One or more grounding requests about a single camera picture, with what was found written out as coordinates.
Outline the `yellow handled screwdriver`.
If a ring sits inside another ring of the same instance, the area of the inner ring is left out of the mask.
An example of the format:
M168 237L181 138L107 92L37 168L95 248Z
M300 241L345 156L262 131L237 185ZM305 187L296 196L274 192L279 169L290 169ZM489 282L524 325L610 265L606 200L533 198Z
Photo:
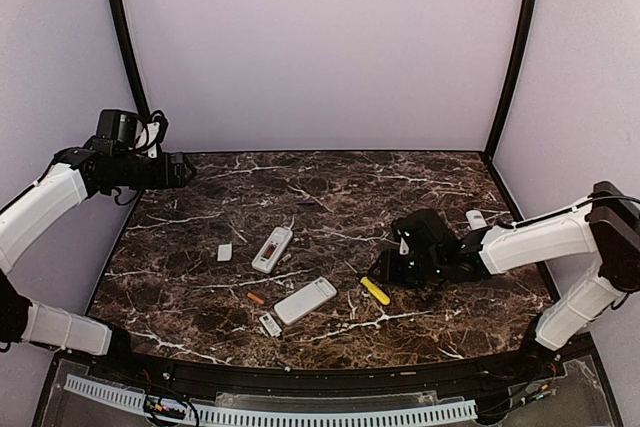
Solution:
M346 266L356 275L359 283L383 306L388 306L391 302L390 297L378 287L368 276L364 275L353 267L350 263L346 262Z

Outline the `white remote control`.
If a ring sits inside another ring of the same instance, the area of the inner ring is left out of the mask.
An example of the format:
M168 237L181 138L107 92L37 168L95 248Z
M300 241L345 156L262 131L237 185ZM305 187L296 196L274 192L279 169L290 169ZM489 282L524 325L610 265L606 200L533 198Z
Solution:
M465 216L471 230L480 230L487 226L486 220L479 210L468 210L465 213Z
M274 312L285 325L291 325L337 295L337 289L319 277L274 306Z

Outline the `small white battery cover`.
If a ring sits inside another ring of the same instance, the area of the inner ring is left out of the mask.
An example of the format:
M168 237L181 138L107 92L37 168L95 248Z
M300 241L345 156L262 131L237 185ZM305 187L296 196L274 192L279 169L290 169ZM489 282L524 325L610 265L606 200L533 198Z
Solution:
M217 261L218 262L228 262L232 259L233 256L233 245L232 244L221 244L217 249Z

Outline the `white remote with display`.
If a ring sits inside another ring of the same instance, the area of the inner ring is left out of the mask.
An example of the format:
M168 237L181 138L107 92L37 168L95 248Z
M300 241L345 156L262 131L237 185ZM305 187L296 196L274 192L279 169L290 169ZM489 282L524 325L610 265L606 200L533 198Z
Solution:
M271 273L292 238L293 232L290 228L276 227L252 260L252 268L261 273Z

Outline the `white battery compartment cover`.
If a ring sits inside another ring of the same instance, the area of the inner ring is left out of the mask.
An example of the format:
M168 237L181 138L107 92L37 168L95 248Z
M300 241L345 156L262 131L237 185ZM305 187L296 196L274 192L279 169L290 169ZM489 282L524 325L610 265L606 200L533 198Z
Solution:
M265 313L264 315L259 317L259 321L271 337L279 337L282 334L281 327L278 325L271 314Z

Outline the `orange AAA battery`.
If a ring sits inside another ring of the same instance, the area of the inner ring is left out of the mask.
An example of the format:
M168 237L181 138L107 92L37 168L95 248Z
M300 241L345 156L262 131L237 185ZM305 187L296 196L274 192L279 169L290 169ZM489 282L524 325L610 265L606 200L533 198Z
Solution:
M258 297L257 295L248 292L247 293L247 297L252 300L253 302L259 304L259 305L265 305L265 301L263 299L261 299L260 297Z

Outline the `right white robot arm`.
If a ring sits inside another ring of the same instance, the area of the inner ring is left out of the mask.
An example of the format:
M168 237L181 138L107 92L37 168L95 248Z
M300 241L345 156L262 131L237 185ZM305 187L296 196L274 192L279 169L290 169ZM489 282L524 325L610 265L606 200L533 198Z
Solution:
M602 181L592 192L559 210L489 226L476 211L470 232L459 238L433 209L395 220L397 247L384 250L368 274L380 284L421 289L429 283L467 283L556 258L591 254L593 263L551 308L534 320L524 348L510 360L521 381L534 379L549 352L605 309L639 290L639 201Z

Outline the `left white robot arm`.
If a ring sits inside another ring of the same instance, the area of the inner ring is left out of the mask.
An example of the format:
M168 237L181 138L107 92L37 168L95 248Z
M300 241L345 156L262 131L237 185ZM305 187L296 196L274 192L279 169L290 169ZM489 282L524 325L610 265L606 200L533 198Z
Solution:
M181 152L162 148L169 122L156 110L101 111L96 132L83 145L55 153L45 171L1 209L1 344L26 342L101 358L120 383L141 374L128 351L129 334L104 322L52 307L20 294L9 279L23 254L61 218L97 194L171 190L186 186L197 170Z

